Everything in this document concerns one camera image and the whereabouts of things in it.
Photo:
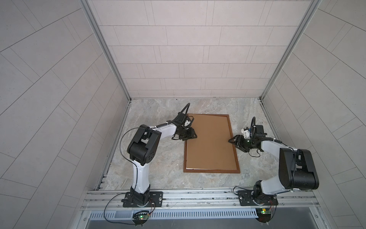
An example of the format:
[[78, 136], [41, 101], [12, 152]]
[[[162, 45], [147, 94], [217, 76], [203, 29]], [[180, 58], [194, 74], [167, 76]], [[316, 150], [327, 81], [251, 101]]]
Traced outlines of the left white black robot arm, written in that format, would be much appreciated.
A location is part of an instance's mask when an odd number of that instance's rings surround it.
[[190, 103], [177, 114], [173, 120], [168, 120], [157, 126], [140, 125], [127, 148], [129, 158], [125, 159], [135, 167], [133, 184], [130, 188], [130, 201], [144, 206], [149, 202], [150, 182], [149, 163], [153, 160], [161, 139], [169, 137], [172, 140], [187, 141], [197, 138], [192, 128], [194, 117], [188, 115]]

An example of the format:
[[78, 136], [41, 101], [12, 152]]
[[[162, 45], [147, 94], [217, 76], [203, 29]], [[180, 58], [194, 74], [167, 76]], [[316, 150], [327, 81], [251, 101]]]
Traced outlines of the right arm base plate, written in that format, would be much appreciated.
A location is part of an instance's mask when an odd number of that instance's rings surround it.
[[275, 196], [259, 194], [253, 195], [253, 191], [239, 190], [237, 192], [241, 206], [277, 206], [278, 200]]

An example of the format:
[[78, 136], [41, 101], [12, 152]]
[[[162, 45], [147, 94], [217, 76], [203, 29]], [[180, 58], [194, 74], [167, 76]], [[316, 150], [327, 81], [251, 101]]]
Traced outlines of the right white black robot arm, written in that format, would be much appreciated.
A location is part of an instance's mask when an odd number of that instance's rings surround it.
[[242, 130], [240, 135], [229, 139], [235, 148], [250, 153], [256, 149], [257, 156], [267, 152], [279, 160], [278, 175], [267, 180], [259, 180], [252, 190], [244, 189], [253, 202], [264, 205], [271, 202], [276, 195], [293, 189], [316, 190], [319, 178], [315, 168], [312, 153], [307, 149], [297, 149], [284, 144], [282, 141], [267, 136], [262, 125], [255, 123], [252, 118], [251, 126]]

